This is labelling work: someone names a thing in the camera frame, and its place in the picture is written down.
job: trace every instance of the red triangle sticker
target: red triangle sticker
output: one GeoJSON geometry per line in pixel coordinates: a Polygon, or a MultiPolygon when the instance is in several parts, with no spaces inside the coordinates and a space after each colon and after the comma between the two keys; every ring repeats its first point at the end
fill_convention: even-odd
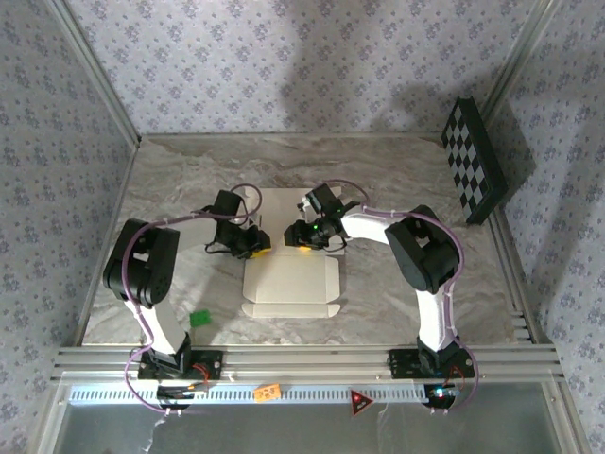
{"type": "Polygon", "coordinates": [[[357,416],[373,403],[367,395],[351,390],[351,404],[353,405],[353,416],[357,416]]]}

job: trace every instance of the wallpaper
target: wallpaper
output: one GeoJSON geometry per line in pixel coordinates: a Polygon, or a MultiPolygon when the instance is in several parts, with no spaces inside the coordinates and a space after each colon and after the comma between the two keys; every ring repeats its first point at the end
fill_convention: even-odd
{"type": "Polygon", "coordinates": [[[532,0],[70,0],[139,133],[440,131],[532,0]]]}
{"type": "Polygon", "coordinates": [[[43,1],[0,19],[0,452],[20,453],[130,150],[43,1]]]}
{"type": "Polygon", "coordinates": [[[605,453],[605,6],[565,2],[492,127],[529,299],[605,453]]]}

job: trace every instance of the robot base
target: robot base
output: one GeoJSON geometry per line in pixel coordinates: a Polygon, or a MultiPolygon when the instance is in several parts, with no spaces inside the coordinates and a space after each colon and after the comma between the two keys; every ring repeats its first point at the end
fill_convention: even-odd
{"type": "Polygon", "coordinates": [[[141,356],[138,379],[163,380],[169,378],[200,379],[200,372],[192,367],[203,366],[209,380],[219,380],[223,364],[223,352],[219,350],[193,350],[189,334],[179,351],[166,355],[149,350],[141,356]]]}
{"type": "Polygon", "coordinates": [[[453,342],[437,353],[427,352],[419,341],[419,349],[389,350],[389,367],[393,379],[443,378],[446,380],[453,367],[458,367],[465,378],[474,378],[475,370],[469,354],[453,342]]]}

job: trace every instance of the black and white checkerboard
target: black and white checkerboard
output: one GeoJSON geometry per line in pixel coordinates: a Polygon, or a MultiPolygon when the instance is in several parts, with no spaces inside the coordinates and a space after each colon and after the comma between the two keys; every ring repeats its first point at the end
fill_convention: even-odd
{"type": "Polygon", "coordinates": [[[441,134],[467,223],[480,224],[508,188],[475,101],[459,98],[441,134]]]}

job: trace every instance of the marble surface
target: marble surface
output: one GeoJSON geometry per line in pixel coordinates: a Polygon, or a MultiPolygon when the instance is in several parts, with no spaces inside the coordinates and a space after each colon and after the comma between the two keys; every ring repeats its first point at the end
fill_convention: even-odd
{"type": "MultiPolygon", "coordinates": [[[[430,206],[459,235],[467,267],[454,293],[456,326],[469,343],[513,338],[504,282],[487,226],[467,226],[444,151],[409,137],[313,138],[270,135],[175,136],[144,139],[114,232],[125,220],[153,220],[212,203],[220,188],[309,187],[329,178],[364,186],[372,206],[430,206]]],[[[344,194],[356,197],[354,189],[344,194]]],[[[207,255],[202,246],[179,254],[168,302],[182,326],[209,309],[213,323],[196,328],[196,344],[414,343],[418,303],[389,247],[357,240],[340,257],[340,312],[331,319],[250,319],[240,306],[244,263],[207,255]]],[[[132,343],[141,331],[126,307],[99,286],[85,343],[132,343]]]]}

